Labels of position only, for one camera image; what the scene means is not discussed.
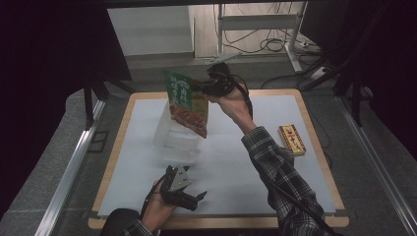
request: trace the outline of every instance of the clear plastic container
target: clear plastic container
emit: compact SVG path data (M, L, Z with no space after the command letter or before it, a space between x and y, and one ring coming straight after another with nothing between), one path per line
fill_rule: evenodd
M166 102L153 136L157 154L172 165L193 165L201 137L171 119L169 101Z

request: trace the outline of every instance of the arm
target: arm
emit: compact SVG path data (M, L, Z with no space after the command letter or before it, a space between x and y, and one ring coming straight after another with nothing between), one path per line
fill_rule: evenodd
M157 186L152 197L149 199L145 214L142 215L142 221L138 219L133 225L124 229L121 235L151 236L153 235L152 232L156 232L168 220L176 206L168 206L163 202L162 196L159 193L160 185Z
M227 96L208 96L218 103L245 135L242 142L250 158L261 174L268 188L268 203L276 210L279 230L283 235L326 235L307 213L282 196L264 175L285 193L324 218L322 207L317 203L315 192L292 166L293 155L286 148L279 147L263 127L252 121L246 103L239 90Z

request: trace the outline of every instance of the wooden frame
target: wooden frame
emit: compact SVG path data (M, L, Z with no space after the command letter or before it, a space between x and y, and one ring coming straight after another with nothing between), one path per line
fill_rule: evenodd
M297 89L254 89L250 90L251 96L259 95L293 95L297 101L304 123L307 127L311 142L316 152L319 164L322 168L323 174L330 190L330 195L333 199L334 206L337 212L345 211L340 194L337 191L331 172L328 168L326 157L320 146L319 139L316 131L313 127L313 123L310 119L306 105L304 104L301 93ZM119 132L114 142L113 150L110 154L110 158L107 163L107 167L104 176L101 181L100 188L95 198L92 211L98 212L110 183L113 170L117 163L123 139L125 137L129 121L132 115L132 110L135 106L137 99L159 99L167 98L166 92L137 92L131 95L129 103L126 107L125 114L123 116L122 123L119 128ZM89 227L93 229L101 229L105 223L105 219L102 218L90 218ZM345 227L349 224L349 218L347 215L327 215L326 223L331 227ZM173 216L163 229L219 229L219 228L277 228L277 218L274 216L260 216L260 217L245 217L245 216L230 216L230 217L201 217L201 216Z

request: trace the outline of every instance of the aluminum rail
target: aluminum rail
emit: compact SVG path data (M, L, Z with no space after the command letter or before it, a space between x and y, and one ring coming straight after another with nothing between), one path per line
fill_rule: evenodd
M350 115L350 107L345 98L337 97L336 100L340 103L343 110L344 116L349 123L350 128L353 131L356 139L359 141L359 144L362 150L365 152L366 157L370 161L372 168L374 169L378 179L381 182L386 194L391 201L395 211L397 212L399 219L403 223L405 229L410 236L417 235L417 221L416 217L411 210L410 205L407 203L406 199L403 197L401 192L396 187L395 183L392 181L389 176L384 164L381 162L377 152L374 150L371 142L369 141L365 131L356 125L356 122L353 120Z
M51 234L53 227L55 226L55 223L58 219L59 213L61 212L62 206L65 203L75 178L77 177L80 166L83 163L83 159L86 155L87 149L89 148L89 143L92 139L92 135L94 134L97 127L97 120L101 115L104 105L105 102L100 100L95 105L93 111L94 121L92 126L88 131L83 131L80 140L74 150L74 153L67 165L67 168L65 169L64 175L62 176L62 179L59 182L59 185L55 191L54 196L52 197L46 213L43 216L43 219L40 222L39 227L37 228L37 231L34 235L46 236Z

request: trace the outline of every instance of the metal frame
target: metal frame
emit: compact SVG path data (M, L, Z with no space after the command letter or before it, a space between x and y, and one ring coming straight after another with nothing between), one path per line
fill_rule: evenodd
M105 102L99 100L95 105L93 111L93 122L91 128L87 131L83 131L80 140L74 150L74 153L70 159L70 162L67 165L67 168L62 176L61 181L55 191L54 196L43 216L42 221L40 221L39 227L35 233L36 236L50 235L56 221L58 220L59 213L61 212L62 206L65 203L65 200L68 196L68 193L71 190L71 187L74 183L75 178L77 177L78 171L81 164L83 163L84 156L86 155L89 143L91 141L92 135L95 132L97 127L97 121L101 115L101 112L104 108Z
M389 176L384 164L381 162L377 152L374 150L371 142L369 141L365 131L358 127L355 120L350 115L350 107L345 98L337 97L337 101L340 103L343 114L349 123L350 128L353 131L356 139L358 140L362 150L366 157L370 161L372 168L375 171L378 179L381 182L386 194L391 201L395 211L397 212L399 219L404 224L408 235L417 235L417 220L410 205L406 199L402 196L401 192L396 187L395 183Z
M223 16L222 4L218 5L218 36L217 36L217 55L215 59L222 58L222 60L230 59L237 56L231 54L227 56L223 54L223 31L224 30L281 30L293 29L293 33L288 43L284 47L288 54L289 60L294 68L295 73L302 73L303 69L298 62L294 53L294 44L297 39L298 31L303 21L304 11L306 10L307 2L303 2L297 14L287 15L255 15L255 16ZM221 59L211 60L211 63L220 61Z

